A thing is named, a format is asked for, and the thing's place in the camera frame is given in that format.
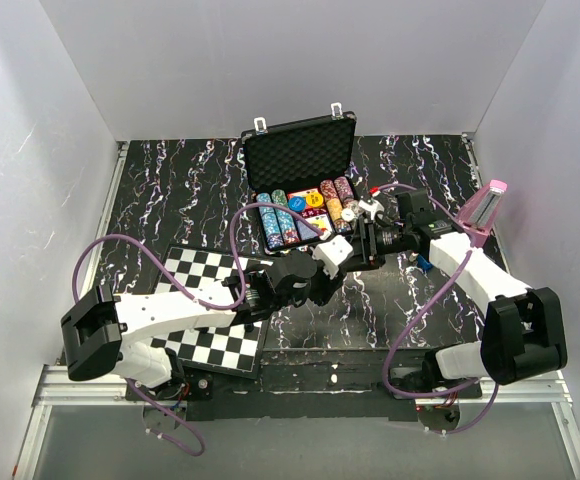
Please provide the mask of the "white poker chip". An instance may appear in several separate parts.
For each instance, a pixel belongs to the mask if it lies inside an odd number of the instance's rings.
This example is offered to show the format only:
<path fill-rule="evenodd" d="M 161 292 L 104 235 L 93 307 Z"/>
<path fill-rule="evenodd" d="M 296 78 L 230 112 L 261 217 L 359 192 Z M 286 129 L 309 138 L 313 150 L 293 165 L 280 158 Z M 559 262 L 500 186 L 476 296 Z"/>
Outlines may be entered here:
<path fill-rule="evenodd" d="M 357 218 L 357 215 L 352 209 L 344 208 L 341 212 L 341 218 L 346 222 L 352 222 Z"/>

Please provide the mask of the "blue playing card deck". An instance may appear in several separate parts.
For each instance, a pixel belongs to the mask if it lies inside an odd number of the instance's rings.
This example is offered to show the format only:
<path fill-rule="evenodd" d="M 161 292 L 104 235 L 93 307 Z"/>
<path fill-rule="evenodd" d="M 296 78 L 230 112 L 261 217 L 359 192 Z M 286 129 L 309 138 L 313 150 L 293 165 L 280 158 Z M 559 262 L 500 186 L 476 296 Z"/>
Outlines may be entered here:
<path fill-rule="evenodd" d="M 329 232 L 332 233 L 334 231 L 330 218 L 327 214 L 319 214 L 312 217 L 304 217 L 310 225 L 318 228 L 321 233 Z M 301 222 L 296 220 L 295 221 L 297 226 L 297 231 L 299 234 L 299 238 L 302 241 L 311 240 L 317 237 L 317 234 L 309 227 L 306 226 L 305 222 Z"/>

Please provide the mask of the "red playing card deck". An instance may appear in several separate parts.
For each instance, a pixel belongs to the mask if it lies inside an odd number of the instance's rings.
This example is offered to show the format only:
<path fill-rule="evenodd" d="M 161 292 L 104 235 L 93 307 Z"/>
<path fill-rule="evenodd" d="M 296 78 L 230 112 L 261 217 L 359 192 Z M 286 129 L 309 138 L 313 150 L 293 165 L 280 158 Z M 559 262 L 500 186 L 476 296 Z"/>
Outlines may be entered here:
<path fill-rule="evenodd" d="M 287 194 L 287 203 L 288 203 L 288 199 L 289 199 L 289 198 L 291 198 L 291 197 L 294 197 L 294 196 L 302 196 L 302 197 L 304 197 L 304 198 L 305 198 L 305 196 L 306 196 L 306 195 L 307 195 L 309 192 L 315 192 L 315 191 L 318 191 L 318 192 L 321 194 L 321 192 L 320 192 L 320 191 L 319 191 L 317 188 L 312 188 L 312 189 L 305 189 L 305 190 L 299 190 L 299 191 L 295 191 L 295 192 L 288 193 L 288 194 Z M 311 209 L 311 208 L 309 208 L 309 207 L 306 205 L 306 209 L 305 209 L 303 212 L 310 211 L 310 210 L 315 210 L 315 209 Z"/>

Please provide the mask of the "yellow big blind button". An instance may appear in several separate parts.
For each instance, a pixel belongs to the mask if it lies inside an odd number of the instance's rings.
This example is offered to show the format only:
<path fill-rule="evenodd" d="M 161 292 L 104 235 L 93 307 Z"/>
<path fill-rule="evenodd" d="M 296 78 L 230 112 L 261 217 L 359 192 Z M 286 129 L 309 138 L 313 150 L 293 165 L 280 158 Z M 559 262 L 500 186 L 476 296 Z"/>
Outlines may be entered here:
<path fill-rule="evenodd" d="M 309 192 L 305 196 L 305 201 L 306 205 L 311 209 L 320 208 L 324 204 L 324 198 L 318 191 Z"/>

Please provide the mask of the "blue small blind button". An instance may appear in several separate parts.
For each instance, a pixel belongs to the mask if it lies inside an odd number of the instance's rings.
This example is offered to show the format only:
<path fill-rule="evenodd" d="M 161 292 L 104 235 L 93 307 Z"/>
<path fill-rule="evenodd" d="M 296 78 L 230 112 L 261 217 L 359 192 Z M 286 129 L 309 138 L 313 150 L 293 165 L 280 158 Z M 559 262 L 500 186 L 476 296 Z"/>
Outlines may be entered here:
<path fill-rule="evenodd" d="M 303 212 L 306 209 L 306 205 L 306 200 L 302 196 L 294 196 L 288 199 L 288 207 L 294 212 Z"/>

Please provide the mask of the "black white chess board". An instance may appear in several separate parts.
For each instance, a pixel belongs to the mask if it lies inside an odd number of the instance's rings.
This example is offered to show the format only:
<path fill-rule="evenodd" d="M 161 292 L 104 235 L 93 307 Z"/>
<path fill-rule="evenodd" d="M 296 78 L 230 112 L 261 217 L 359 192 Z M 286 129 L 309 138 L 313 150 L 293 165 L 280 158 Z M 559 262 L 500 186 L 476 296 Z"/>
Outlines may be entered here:
<path fill-rule="evenodd" d="M 235 275 L 238 268 L 264 263 L 184 245 L 170 246 L 163 260 L 169 274 L 194 297 L 222 307 L 234 302 L 232 294 L 221 290 L 222 281 Z M 215 312 L 190 302 L 163 274 L 158 276 L 154 292 L 169 297 L 167 314 L 178 319 L 167 321 L 158 330 L 151 347 L 173 351 L 187 367 L 244 378 L 257 375 L 266 323 L 231 326 L 228 310 Z"/>

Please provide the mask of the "black poker set case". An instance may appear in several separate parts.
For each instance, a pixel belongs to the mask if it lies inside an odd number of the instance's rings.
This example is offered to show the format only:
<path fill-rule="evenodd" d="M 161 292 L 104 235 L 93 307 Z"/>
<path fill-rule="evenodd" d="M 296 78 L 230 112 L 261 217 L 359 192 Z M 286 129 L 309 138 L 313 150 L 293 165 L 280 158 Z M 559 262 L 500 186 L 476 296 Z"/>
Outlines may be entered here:
<path fill-rule="evenodd" d="M 324 116 L 255 127 L 241 133 L 248 185 L 255 196 L 280 189 L 286 193 L 317 187 L 346 176 L 355 143 L 357 117 L 340 104 Z"/>

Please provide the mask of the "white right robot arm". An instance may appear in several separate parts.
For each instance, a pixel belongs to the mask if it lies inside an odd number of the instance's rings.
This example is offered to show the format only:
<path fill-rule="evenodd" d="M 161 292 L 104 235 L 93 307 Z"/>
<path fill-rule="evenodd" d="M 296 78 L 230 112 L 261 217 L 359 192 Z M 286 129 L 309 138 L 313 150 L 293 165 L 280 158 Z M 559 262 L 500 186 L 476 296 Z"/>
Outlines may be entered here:
<path fill-rule="evenodd" d="M 414 238 L 409 250 L 421 254 L 448 279 L 392 343 L 382 366 L 385 388 L 402 398 L 441 398 L 482 377 L 501 386 L 564 368 L 568 352 L 557 293 L 514 278 L 482 249 L 506 183 L 494 181 L 482 187 L 457 216 L 424 189 L 399 188 L 398 210 L 406 233 Z M 398 387 L 390 378 L 393 356 L 453 286 L 459 286 L 483 314 L 480 340 L 428 351 L 420 371 L 406 376 L 405 387 Z"/>

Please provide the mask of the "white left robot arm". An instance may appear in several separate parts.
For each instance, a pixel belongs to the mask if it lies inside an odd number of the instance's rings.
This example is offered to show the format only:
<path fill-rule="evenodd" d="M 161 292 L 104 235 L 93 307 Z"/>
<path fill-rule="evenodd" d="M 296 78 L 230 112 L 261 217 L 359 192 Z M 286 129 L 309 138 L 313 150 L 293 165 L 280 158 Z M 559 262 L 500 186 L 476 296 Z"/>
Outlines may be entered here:
<path fill-rule="evenodd" d="M 351 255 L 325 244 L 311 253 L 292 251 L 243 278 L 196 289 L 191 298 L 180 292 L 116 295 L 108 285 L 95 286 L 61 319 L 68 377 L 80 382 L 116 374 L 173 399 L 182 390 L 183 368 L 173 351 L 151 346 L 151 338 L 253 324 L 308 300 L 326 303 Z"/>

